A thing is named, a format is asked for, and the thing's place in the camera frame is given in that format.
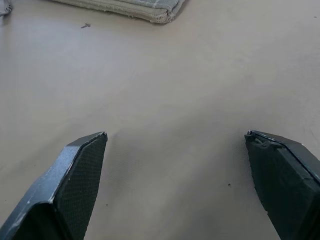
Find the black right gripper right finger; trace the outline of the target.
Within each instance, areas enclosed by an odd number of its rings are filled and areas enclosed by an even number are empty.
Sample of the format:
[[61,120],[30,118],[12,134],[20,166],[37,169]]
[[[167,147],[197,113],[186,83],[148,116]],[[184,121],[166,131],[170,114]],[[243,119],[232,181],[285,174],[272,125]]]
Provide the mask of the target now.
[[244,136],[258,198],[282,240],[320,238],[320,161],[302,143],[251,130]]

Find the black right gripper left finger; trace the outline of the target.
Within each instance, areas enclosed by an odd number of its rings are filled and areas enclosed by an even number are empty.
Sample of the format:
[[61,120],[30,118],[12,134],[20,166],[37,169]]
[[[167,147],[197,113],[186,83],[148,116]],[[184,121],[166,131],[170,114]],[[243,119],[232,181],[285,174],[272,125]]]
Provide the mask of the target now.
[[82,240],[97,199],[107,133],[66,145],[0,228],[2,240]]

